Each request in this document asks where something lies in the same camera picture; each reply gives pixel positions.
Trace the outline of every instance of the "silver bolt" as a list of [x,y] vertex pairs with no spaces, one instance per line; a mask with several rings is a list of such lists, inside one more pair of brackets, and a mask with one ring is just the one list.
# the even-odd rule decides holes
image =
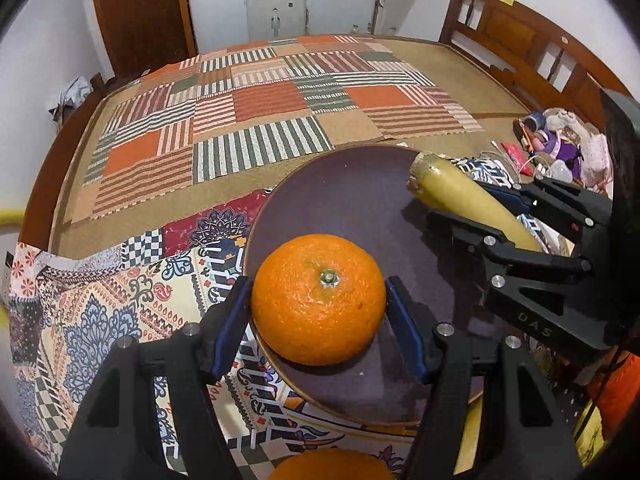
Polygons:
[[187,323],[182,327],[184,335],[192,336],[200,332],[200,325],[198,323]]
[[520,338],[514,335],[508,335],[506,338],[504,338],[504,342],[509,348],[513,348],[514,350],[517,350],[522,346],[522,341],[520,341]]
[[131,345],[133,345],[134,341],[135,339],[133,339],[130,335],[124,335],[116,339],[116,346],[124,350],[125,348],[129,348]]
[[496,274],[494,277],[491,278],[491,284],[495,288],[503,288],[504,287],[504,276],[501,276],[500,274]]
[[453,325],[450,323],[440,323],[439,325],[436,326],[436,332],[438,332],[438,334],[444,337],[449,337],[450,335],[453,335],[455,331],[456,329],[453,328]]

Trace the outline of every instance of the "wooden door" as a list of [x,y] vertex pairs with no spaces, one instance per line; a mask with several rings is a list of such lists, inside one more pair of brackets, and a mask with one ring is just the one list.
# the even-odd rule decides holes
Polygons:
[[179,0],[94,0],[94,4],[117,77],[139,75],[189,57]]

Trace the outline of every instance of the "orange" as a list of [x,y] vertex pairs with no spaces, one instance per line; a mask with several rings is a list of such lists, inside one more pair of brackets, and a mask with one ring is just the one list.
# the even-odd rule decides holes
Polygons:
[[347,449],[316,449],[287,458],[269,480],[393,480],[382,460]]
[[385,313],[385,282],[357,245],[305,235],[267,256],[255,276],[251,310],[277,354],[305,365],[336,364],[375,336]]

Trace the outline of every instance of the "orange cloth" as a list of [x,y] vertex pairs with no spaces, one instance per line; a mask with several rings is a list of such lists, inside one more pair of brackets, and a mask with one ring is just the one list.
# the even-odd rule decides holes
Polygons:
[[[597,374],[587,385],[587,393],[595,399],[604,374]],[[609,440],[626,417],[640,391],[640,358],[630,354],[626,362],[612,373],[597,406],[602,416],[602,435]]]

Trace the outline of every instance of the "plate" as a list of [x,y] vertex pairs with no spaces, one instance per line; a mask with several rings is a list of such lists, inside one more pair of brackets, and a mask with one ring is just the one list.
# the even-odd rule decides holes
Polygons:
[[[291,173],[262,207],[251,231],[244,272],[284,242],[306,234],[346,238],[371,254],[385,276],[396,274],[438,322],[500,338],[508,325],[480,306],[480,262],[466,250],[423,233],[425,206],[406,189],[418,152],[368,144],[318,156]],[[413,424],[422,418],[430,386],[404,366],[386,318],[367,350],[349,362],[308,367],[279,357],[258,342],[273,368],[301,397],[333,415],[369,425]],[[482,392],[474,378],[470,398]]]

